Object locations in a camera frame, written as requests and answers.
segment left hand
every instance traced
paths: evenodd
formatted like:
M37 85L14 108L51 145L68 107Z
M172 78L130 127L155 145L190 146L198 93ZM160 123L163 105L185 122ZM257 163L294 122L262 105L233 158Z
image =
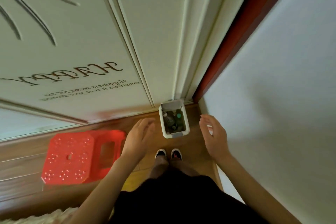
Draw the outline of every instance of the left hand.
M133 126L126 137L121 156L127 156L127 158L131 158L136 163L139 163L144 158L147 152L148 140L155 131L154 121L154 118L140 119Z

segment white trash can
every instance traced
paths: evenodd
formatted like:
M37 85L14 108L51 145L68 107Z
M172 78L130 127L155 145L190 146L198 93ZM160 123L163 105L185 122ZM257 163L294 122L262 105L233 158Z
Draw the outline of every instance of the white trash can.
M163 118L163 113L165 112L169 116L173 116L174 118L181 115L180 121L182 124L180 125L180 127L176 129L176 131L169 128L168 125L166 124L165 119ZM187 117L186 108L184 107L184 102L182 99L161 103L159 107L159 114L160 114L162 133L165 138L176 138L176 137L185 136L189 134L190 128L189 128L189 123L188 123L188 117Z

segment wooden floor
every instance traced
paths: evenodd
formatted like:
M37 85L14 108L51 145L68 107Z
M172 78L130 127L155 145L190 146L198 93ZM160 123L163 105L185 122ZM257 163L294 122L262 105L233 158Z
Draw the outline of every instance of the wooden floor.
M218 173L208 155L199 129L197 105L186 106L190 125L187 136L165 139L162 135L158 112L67 129L62 132L80 132L93 129L119 129L129 132L140 118L154 117L156 132L150 141L149 152L126 180L123 190L136 189L148 176L159 148L167 154L179 148L183 160L200 174L210 176L217 184ZM71 186L44 186L40 176L50 139L48 133L0 143L0 219L19 219L42 215L56 209L79 206L98 182Z

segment right hand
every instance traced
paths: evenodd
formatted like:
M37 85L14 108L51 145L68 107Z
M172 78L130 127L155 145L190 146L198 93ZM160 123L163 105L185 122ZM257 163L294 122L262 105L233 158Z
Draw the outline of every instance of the right hand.
M199 127L202 131L205 146L207 147L210 156L217 163L231 155L229 152L226 131L214 116L202 114L201 120L199 121Z

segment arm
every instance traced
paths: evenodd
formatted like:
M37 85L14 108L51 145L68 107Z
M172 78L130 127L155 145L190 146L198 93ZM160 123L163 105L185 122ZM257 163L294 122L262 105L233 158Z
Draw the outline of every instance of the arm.
M145 118L134 125L120 158L75 212L69 224L101 224L108 220L124 182L146 154L147 142L155 130L153 121L154 118Z
M199 126L209 154L227 175L248 206L271 224L300 224L230 154L226 131L219 121L211 115L203 114Z

